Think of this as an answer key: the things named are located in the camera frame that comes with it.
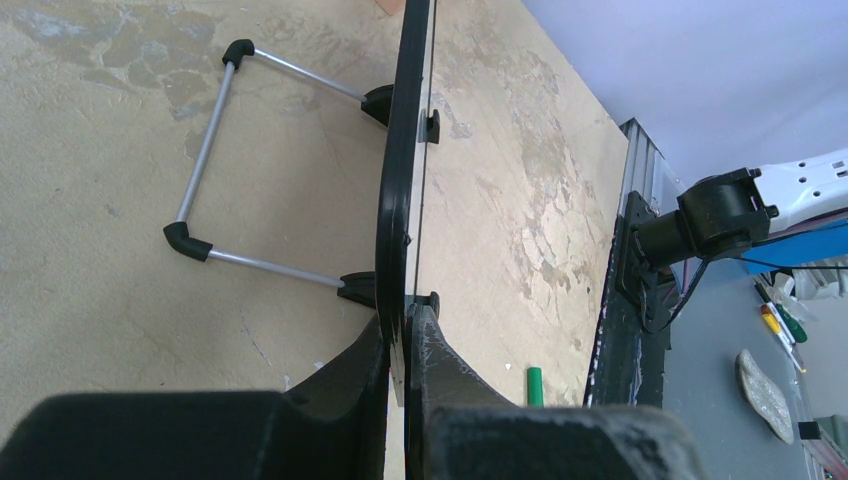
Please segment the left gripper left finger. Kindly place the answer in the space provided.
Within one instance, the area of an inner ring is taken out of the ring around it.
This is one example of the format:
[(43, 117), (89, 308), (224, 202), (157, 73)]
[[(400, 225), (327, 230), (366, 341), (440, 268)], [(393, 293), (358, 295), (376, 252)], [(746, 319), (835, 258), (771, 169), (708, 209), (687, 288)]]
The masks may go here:
[(1, 451), (5, 479), (378, 479), (389, 360), (377, 320), (285, 392), (48, 398)]

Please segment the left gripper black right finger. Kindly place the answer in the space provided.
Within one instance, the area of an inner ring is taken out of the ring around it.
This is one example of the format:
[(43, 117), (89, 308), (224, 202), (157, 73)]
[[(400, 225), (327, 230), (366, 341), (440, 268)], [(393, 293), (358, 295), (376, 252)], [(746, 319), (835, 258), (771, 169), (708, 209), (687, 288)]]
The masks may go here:
[(693, 438), (654, 407), (520, 407), (446, 341), (435, 310), (407, 318), (409, 479), (703, 479)]

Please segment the green marker cap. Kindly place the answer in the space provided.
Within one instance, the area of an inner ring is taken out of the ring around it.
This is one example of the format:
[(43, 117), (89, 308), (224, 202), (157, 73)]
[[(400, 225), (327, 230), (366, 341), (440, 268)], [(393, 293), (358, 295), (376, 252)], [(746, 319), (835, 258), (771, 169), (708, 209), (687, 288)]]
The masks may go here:
[(528, 406), (544, 406), (543, 374), (539, 367), (526, 370), (526, 403)]

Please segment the white whiteboard with black frame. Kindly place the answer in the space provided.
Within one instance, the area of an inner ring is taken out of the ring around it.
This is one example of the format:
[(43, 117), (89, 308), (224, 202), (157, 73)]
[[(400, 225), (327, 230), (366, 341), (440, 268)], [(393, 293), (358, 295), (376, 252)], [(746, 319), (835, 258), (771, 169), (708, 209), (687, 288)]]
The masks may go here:
[[(263, 51), (249, 39), (233, 41), (222, 57), (224, 76), (183, 199), (174, 221), (163, 229), (170, 247), (186, 257), (201, 262), (213, 258), (334, 287), (339, 297), (375, 309), (388, 342), (399, 406), (405, 406), (408, 392), (404, 330), (406, 315), (416, 299), (428, 148), (440, 141), (440, 114), (431, 102), (436, 14), (434, 1), (407, 2), (395, 79), (392, 84), (368, 93)], [(386, 127), (373, 271), (334, 278), (226, 252), (191, 236), (187, 220), (234, 76), (249, 57), (292, 71), (358, 101), (362, 112)]]

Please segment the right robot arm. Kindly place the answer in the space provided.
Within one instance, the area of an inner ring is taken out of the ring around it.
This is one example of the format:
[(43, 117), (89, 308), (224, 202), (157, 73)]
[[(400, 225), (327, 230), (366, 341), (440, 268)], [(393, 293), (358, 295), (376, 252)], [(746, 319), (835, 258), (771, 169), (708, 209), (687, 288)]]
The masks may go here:
[(729, 258), (845, 213), (847, 150), (711, 176), (678, 196), (677, 205), (631, 229), (635, 251), (654, 269), (689, 258)]

